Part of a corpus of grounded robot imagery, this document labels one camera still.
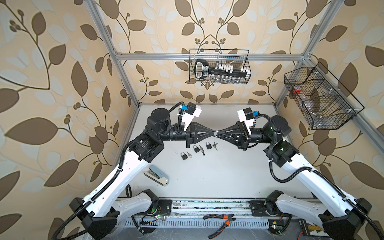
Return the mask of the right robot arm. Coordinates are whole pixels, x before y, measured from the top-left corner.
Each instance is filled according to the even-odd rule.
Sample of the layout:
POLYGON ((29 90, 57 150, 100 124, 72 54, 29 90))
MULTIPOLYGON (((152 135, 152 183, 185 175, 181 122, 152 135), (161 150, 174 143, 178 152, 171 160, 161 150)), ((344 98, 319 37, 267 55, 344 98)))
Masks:
POLYGON ((297 216, 324 229, 334 240, 353 240, 364 223, 368 223, 382 240, 383 232, 368 216, 371 204, 364 198, 356 199, 346 193, 311 165, 298 149, 285 140, 290 132, 285 118, 260 114, 252 120, 238 121, 218 131, 217 138, 244 151, 251 143, 268 144, 264 152, 269 159, 273 179, 278 183, 297 179, 320 201, 315 204, 282 191, 273 191, 266 198, 271 215, 285 213, 297 216))

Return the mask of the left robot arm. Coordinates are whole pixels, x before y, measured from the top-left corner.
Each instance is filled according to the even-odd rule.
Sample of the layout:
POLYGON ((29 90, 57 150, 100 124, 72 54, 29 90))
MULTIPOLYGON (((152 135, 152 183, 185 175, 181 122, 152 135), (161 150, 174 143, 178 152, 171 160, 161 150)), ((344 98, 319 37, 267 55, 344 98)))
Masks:
POLYGON ((67 237, 75 239, 89 234, 95 240, 106 237, 129 215, 146 212, 157 197, 146 190, 137 197, 118 201, 117 198, 132 179, 164 149, 164 141, 186 141, 186 146, 198 143, 213 135, 208 129, 206 135, 199 135, 203 126, 193 119, 199 117, 202 108, 194 103, 177 103, 171 109, 157 108, 147 119, 144 131, 123 147, 118 165, 102 183, 84 198, 75 198, 70 207, 73 214, 53 233, 52 239, 58 240, 59 234, 75 218, 82 222, 83 231, 67 237))

